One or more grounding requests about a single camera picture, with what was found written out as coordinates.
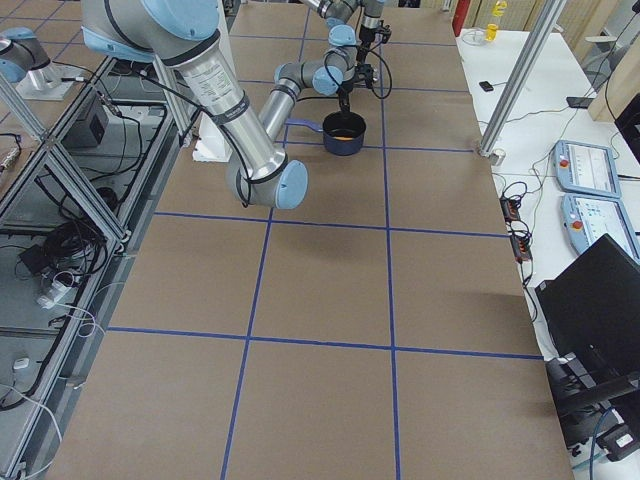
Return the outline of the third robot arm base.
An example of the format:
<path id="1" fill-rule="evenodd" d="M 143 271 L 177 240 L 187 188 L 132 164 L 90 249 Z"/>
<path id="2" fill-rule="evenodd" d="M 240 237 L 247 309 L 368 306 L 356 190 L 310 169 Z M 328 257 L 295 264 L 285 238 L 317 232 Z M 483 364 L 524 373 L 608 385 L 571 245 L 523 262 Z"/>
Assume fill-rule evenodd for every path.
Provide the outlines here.
<path id="1" fill-rule="evenodd" d="M 79 67 L 54 64 L 35 33 L 26 27 L 1 32 L 1 73 L 26 100 L 62 101 Z"/>

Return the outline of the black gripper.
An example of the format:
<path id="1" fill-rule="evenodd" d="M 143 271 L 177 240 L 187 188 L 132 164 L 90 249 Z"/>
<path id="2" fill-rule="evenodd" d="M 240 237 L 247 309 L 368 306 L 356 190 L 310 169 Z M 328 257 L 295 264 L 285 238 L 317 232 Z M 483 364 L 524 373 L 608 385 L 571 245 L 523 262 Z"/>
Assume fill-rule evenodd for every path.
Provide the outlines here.
<path id="1" fill-rule="evenodd" d="M 353 90 L 353 86 L 351 83 L 346 82 L 346 83 L 342 83 L 337 91 L 336 91 L 336 95 L 338 98 L 338 104 L 339 104 L 339 111 L 341 115 L 349 115 L 351 113 L 351 106 L 350 106 L 350 94 Z"/>
<path id="2" fill-rule="evenodd" d="M 385 44 L 391 37 L 391 29 L 380 17 L 364 17 L 360 22 L 358 36 L 364 46 L 370 46 L 377 38 Z"/>

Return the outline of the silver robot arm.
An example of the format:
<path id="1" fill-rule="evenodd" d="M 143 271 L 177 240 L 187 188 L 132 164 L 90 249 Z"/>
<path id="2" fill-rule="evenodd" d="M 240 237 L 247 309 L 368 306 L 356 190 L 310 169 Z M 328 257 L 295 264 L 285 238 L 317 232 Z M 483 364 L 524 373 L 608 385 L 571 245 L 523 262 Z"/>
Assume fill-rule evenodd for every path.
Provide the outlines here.
<path id="1" fill-rule="evenodd" d="M 245 205 L 294 209 L 308 188 L 305 165 L 288 157 L 275 139 L 300 92 L 337 92 L 355 70 L 356 38 L 348 21 L 355 1 L 311 1 L 330 25 L 330 49 L 319 61 L 283 65 L 261 112 L 220 50 L 215 1 L 84 1 L 82 31 L 92 50 L 117 59 L 155 59 L 183 77 L 204 113 L 233 150 L 229 188 Z"/>
<path id="2" fill-rule="evenodd" d="M 377 38 L 386 43 L 391 37 L 390 26 L 382 19 L 384 0 L 301 0 L 301 3 L 324 19 L 329 27 L 347 24 L 353 15 L 360 14 L 358 38 L 365 47 Z"/>

